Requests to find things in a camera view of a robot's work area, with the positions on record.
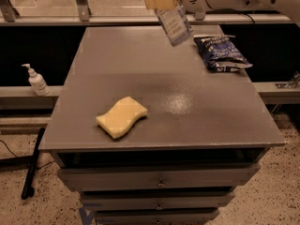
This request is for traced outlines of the clear plastic water bottle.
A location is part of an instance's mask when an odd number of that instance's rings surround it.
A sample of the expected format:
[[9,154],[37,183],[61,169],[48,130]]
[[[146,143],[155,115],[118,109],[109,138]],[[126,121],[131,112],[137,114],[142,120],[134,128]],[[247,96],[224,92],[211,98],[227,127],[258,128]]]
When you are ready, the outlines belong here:
[[172,46],[179,45],[190,38],[191,26],[180,6],[180,0],[175,9],[153,11]]

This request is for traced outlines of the white pump dispenser bottle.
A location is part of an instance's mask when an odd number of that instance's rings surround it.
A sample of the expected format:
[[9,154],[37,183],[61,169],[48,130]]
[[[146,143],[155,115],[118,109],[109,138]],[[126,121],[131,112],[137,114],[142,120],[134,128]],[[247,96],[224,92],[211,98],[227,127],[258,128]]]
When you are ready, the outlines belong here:
[[30,82],[32,88],[38,96],[46,96],[50,89],[46,84],[44,78],[37,73],[29,64],[23,64],[24,68],[27,68],[27,72],[29,74],[28,81]]

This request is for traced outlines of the dark blue snack bag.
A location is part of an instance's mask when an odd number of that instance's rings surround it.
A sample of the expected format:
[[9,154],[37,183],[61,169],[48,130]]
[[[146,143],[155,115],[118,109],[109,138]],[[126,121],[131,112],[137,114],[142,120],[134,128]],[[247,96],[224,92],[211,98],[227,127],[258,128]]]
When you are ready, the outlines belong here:
[[235,72],[252,67],[228,36],[195,36],[194,42],[205,66],[213,72]]

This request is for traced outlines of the yellow sponge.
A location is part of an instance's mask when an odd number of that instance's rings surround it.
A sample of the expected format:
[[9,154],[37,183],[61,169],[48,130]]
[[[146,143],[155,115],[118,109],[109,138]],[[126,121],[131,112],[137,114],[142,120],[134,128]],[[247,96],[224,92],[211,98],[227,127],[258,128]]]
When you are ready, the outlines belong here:
[[148,110],[132,97],[118,100],[106,113],[97,116],[97,124],[113,139],[124,136]]

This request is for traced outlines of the grey drawer cabinet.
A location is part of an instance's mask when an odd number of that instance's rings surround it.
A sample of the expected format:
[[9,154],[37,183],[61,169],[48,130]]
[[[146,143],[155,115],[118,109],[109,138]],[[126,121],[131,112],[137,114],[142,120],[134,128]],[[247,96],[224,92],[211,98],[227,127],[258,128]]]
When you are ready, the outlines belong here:
[[[96,121],[132,97],[148,114],[113,139]],[[94,27],[40,148],[102,225],[205,222],[285,143],[248,75],[208,71],[193,42],[161,28]]]

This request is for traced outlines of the black rod on floor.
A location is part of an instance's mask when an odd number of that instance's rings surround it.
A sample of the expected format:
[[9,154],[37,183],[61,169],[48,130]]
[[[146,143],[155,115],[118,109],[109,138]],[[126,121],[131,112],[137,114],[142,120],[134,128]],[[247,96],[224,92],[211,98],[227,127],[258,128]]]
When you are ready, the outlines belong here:
[[31,157],[29,168],[28,168],[27,175],[26,175],[23,189],[22,189],[21,198],[23,200],[26,200],[29,197],[33,197],[35,194],[35,189],[32,187],[32,183],[33,183],[33,179],[35,176],[35,170],[36,170],[36,167],[38,164],[38,156],[39,156],[38,148],[39,148],[39,145],[40,145],[40,142],[41,142],[44,132],[45,132],[45,128],[42,127],[39,130],[38,135],[37,135],[37,140],[36,140],[36,144],[34,147],[33,156]]

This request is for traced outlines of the grey metal window rail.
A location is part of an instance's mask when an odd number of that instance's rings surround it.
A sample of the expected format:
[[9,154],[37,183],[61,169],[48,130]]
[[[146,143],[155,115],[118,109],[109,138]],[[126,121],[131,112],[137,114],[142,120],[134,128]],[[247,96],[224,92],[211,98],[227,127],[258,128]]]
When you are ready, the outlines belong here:
[[[189,13],[193,23],[294,23],[275,10],[232,9]],[[144,0],[1,0],[2,24],[154,23],[153,10]]]

